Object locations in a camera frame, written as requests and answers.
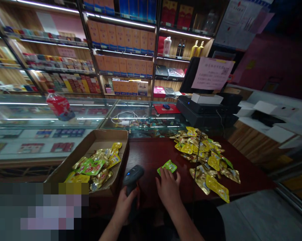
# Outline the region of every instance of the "small blue object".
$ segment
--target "small blue object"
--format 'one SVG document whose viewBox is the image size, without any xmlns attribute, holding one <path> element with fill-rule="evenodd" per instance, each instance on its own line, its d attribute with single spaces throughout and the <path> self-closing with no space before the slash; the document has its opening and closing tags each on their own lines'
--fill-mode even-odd
<svg viewBox="0 0 302 241">
<path fill-rule="evenodd" d="M 170 106 L 169 106 L 168 104 L 164 104 L 163 107 L 164 107 L 165 109 L 170 109 Z"/>
</svg>

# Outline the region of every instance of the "pink paper sign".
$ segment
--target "pink paper sign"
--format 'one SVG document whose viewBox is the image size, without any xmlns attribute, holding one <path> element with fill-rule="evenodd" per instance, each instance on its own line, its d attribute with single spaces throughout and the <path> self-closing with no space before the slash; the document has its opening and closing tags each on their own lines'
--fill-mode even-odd
<svg viewBox="0 0 302 241">
<path fill-rule="evenodd" d="M 228 80 L 233 66 L 233 61 L 201 57 L 191 88 L 205 90 L 221 89 Z"/>
<path fill-rule="evenodd" d="M 65 49 L 58 47 L 57 50 L 62 57 L 77 58 L 74 49 Z"/>
</svg>

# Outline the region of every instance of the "black barcode scanner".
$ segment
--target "black barcode scanner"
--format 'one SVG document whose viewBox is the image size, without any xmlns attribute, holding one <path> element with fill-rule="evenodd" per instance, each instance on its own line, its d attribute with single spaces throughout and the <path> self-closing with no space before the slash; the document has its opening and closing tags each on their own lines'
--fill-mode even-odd
<svg viewBox="0 0 302 241">
<path fill-rule="evenodd" d="M 127 186 L 127 196 L 129 196 L 130 193 L 137 187 L 137 182 L 143 176 L 143 174 L 144 174 L 143 167 L 139 166 L 139 165 L 135 165 L 124 176 L 123 186 Z M 132 202 L 131 211 L 130 211 L 130 214 L 129 214 L 129 217 L 128 217 L 129 222 L 131 222 L 136 217 L 136 215 L 138 214 L 138 212 L 137 212 L 137 200 L 138 200 L 138 198 L 136 197 Z"/>
</svg>

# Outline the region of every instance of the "red mat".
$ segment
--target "red mat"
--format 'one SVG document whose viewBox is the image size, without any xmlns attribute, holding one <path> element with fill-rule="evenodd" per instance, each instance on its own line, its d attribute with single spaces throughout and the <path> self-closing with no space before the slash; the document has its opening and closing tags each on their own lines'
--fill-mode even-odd
<svg viewBox="0 0 302 241">
<path fill-rule="evenodd" d="M 158 114 L 178 114 L 181 113 L 175 104 L 168 104 L 170 109 L 167 110 L 163 107 L 164 104 L 153 104 Z"/>
</svg>

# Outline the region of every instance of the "floor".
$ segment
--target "floor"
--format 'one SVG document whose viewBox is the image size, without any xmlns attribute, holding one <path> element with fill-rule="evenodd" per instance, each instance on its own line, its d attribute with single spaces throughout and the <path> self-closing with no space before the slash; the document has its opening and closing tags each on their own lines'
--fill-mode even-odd
<svg viewBox="0 0 302 241">
<path fill-rule="evenodd" d="M 302 216 L 273 190 L 218 207 L 226 241 L 302 241 Z"/>
</svg>

